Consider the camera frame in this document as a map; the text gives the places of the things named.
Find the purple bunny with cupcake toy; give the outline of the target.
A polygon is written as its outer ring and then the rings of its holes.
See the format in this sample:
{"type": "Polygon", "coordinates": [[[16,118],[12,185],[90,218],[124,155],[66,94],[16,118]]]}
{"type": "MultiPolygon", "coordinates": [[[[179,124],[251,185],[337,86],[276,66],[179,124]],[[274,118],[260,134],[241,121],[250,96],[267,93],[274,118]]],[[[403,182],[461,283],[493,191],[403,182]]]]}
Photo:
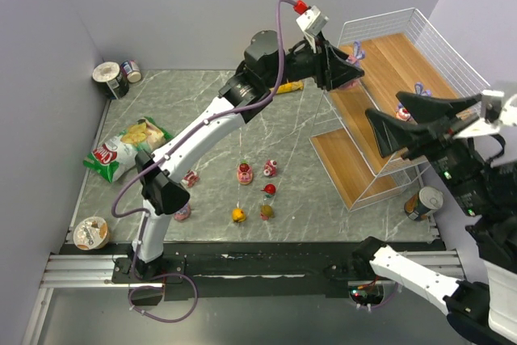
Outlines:
{"type": "MultiPolygon", "coordinates": [[[[423,96],[427,96],[427,97],[432,96],[431,91],[429,89],[427,89],[421,82],[416,82],[414,84],[414,92],[416,95],[423,95],[423,96]]],[[[403,106],[402,103],[399,103],[397,105],[395,117],[397,119],[405,121],[405,122],[412,120],[411,114],[407,111],[407,109],[403,106]]]]}

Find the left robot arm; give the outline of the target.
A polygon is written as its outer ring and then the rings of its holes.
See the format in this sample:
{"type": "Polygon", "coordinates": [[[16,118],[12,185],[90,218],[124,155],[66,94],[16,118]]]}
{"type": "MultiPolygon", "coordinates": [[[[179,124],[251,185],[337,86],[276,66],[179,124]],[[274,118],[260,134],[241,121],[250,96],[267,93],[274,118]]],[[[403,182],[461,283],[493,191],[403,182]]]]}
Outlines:
{"type": "Polygon", "coordinates": [[[348,61],[322,34],[316,44],[301,40],[285,51],[274,30],[256,33],[235,74],[219,90],[205,111],[177,137],[136,157],[143,197],[138,236],[132,243],[134,271],[150,279],[165,271],[161,258],[164,237],[172,216],[188,204],[189,192],[181,181],[214,145],[250,122],[271,101],[275,83],[312,78],[317,87],[331,91],[362,78],[364,71],[348,61]]]}

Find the strawberry cake slice toy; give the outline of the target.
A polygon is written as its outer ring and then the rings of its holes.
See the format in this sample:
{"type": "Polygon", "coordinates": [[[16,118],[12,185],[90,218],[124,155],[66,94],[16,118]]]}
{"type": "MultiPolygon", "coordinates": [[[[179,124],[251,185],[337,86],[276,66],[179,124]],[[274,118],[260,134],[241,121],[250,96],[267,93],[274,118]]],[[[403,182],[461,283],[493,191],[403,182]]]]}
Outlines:
{"type": "Polygon", "coordinates": [[[200,177],[193,170],[189,170],[182,179],[182,183],[187,187],[193,187],[198,181],[200,177]]]}

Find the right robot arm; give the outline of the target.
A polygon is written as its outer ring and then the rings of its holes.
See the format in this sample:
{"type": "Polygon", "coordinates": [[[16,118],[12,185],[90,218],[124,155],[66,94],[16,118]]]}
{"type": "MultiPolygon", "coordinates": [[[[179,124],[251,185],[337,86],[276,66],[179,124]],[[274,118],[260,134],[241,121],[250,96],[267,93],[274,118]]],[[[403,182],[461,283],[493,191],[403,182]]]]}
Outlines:
{"type": "Polygon", "coordinates": [[[379,153],[404,159],[425,157],[460,207],[475,219],[467,232],[487,270],[486,282],[443,276],[397,253],[377,238],[352,252],[354,270],[380,276],[418,294],[474,344],[516,341],[516,164],[498,164],[475,148],[477,137],[501,139],[516,124],[516,98],[484,90],[461,99],[439,99],[400,91],[397,99],[411,121],[375,108],[365,115],[379,153]]]}

